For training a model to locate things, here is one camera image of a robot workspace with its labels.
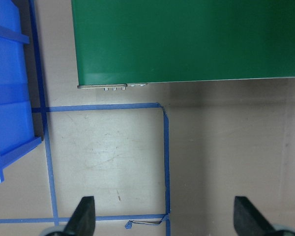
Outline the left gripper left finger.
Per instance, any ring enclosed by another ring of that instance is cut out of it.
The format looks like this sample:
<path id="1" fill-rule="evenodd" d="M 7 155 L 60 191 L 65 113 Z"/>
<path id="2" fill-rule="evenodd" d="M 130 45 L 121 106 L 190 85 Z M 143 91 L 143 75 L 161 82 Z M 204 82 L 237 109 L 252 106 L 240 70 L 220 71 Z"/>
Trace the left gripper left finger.
<path id="1" fill-rule="evenodd" d="M 95 232 L 94 196 L 82 197 L 63 233 L 65 236 L 92 236 Z"/>

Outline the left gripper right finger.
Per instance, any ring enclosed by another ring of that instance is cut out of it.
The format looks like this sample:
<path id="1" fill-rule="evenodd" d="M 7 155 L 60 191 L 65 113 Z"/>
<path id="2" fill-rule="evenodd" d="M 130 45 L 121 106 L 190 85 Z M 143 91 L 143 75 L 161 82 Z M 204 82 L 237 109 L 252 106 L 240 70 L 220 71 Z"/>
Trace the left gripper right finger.
<path id="1" fill-rule="evenodd" d="M 244 196 L 235 196 L 233 223 L 238 236 L 266 236 L 276 232 L 275 228 Z"/>

